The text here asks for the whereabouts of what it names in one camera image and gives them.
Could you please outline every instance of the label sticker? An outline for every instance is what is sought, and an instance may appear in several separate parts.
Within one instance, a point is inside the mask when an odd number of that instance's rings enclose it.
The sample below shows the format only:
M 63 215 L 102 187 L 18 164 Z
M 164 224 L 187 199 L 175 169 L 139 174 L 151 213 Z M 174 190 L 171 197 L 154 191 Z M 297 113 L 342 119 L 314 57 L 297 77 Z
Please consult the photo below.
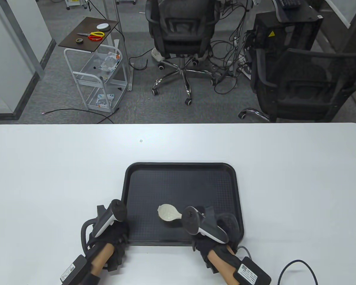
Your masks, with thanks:
M 250 284 L 254 285 L 257 280 L 257 275 L 254 274 L 248 267 L 242 264 L 237 271 L 241 276 L 243 276 Z
M 65 281 L 65 279 L 70 275 L 70 273 L 75 269 L 75 265 L 72 263 L 68 269 L 61 275 L 61 281 Z

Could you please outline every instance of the black glove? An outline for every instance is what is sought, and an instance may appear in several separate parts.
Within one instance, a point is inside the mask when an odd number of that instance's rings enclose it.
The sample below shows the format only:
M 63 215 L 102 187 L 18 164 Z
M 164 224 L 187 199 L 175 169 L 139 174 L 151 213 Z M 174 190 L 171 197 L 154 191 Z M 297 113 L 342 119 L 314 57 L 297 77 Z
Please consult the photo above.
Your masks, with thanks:
M 128 242 L 128 236 L 129 236 L 129 225 L 126 221 L 115 221 L 113 225 L 108 226 L 105 231 L 98 237 L 93 237 L 92 233 L 90 233 L 90 237 L 88 239 L 87 246 L 90 246 L 91 248 L 98 244 L 98 243 L 104 243 L 106 245 L 107 243 L 112 244 L 114 247 L 118 243 L 127 243 Z
M 205 215 L 205 209 L 202 206 L 197 206 L 195 207 L 200 213 Z M 229 245 L 231 249 L 236 253 L 237 251 L 237 245 L 239 243 L 239 240 L 231 240 L 232 236 L 235 236 L 235 234 L 232 234 L 231 229 L 226 225 L 226 223 L 223 220 L 217 220 L 216 221 L 217 225 L 222 228 L 230 238 L 230 241 L 228 244 L 221 244 L 213 239 L 210 239 L 207 236 L 204 236 L 202 234 L 197 234 L 193 236 L 193 250 L 198 250 L 201 253 L 201 256 L 203 258 L 203 261 L 205 262 L 207 268 L 211 268 L 213 273 L 217 273 L 217 269 L 212 265 L 212 263 L 208 260 L 208 254 L 209 252 L 215 248 L 216 246 L 224 246 L 226 247 Z
M 123 262 L 123 256 L 125 254 L 125 246 L 128 243 L 128 237 L 128 223 L 126 221 L 115 221 L 113 225 L 108 226 L 108 228 L 106 228 L 106 230 L 100 236 L 94 238 L 91 233 L 87 245 L 90 246 L 90 248 L 98 247 L 101 250 L 107 243 L 112 244 L 115 247 L 115 251 L 108 259 L 108 266 L 106 269 L 108 271 L 114 271 Z M 90 259 L 89 255 L 90 251 L 88 251 L 86 254 L 87 260 Z

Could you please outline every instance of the black tray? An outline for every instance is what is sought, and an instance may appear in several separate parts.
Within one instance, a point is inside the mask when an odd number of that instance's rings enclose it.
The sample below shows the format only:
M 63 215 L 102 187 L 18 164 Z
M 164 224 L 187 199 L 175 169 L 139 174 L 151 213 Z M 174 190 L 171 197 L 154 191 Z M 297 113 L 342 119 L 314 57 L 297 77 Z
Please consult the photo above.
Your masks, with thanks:
M 191 245 L 179 220 L 159 218 L 162 204 L 172 204 L 179 212 L 189 205 L 212 205 L 216 214 L 234 214 L 240 240 L 244 235 L 236 173 L 226 163 L 134 163 L 125 172 L 122 201 L 128 208 L 133 245 Z

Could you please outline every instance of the chair armrest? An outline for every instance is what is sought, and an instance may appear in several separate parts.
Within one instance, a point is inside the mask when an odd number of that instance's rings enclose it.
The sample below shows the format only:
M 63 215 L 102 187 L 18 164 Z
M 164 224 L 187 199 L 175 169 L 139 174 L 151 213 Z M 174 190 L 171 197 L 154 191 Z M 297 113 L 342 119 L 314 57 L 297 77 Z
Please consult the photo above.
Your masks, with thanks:
M 215 3 L 215 19 L 211 22 L 206 23 L 207 26 L 215 25 L 220 20 L 220 1 L 216 1 Z
M 257 56 L 257 73 L 258 78 L 260 81 L 269 87 L 277 88 L 277 84 L 268 82 L 266 80 L 266 63 L 265 63 L 265 50 L 263 49 L 256 49 L 256 56 Z
M 147 18 L 149 23 L 158 24 L 159 22 L 156 20 L 152 20 L 152 1 L 148 0 L 145 5 L 145 17 Z

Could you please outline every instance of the keyboard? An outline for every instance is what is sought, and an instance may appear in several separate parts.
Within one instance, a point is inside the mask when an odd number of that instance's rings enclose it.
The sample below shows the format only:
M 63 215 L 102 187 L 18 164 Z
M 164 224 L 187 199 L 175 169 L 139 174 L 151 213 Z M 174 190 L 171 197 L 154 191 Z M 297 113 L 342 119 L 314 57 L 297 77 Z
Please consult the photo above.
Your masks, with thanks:
M 282 9 L 284 10 L 296 9 L 301 5 L 300 0 L 277 0 L 277 2 L 281 4 Z

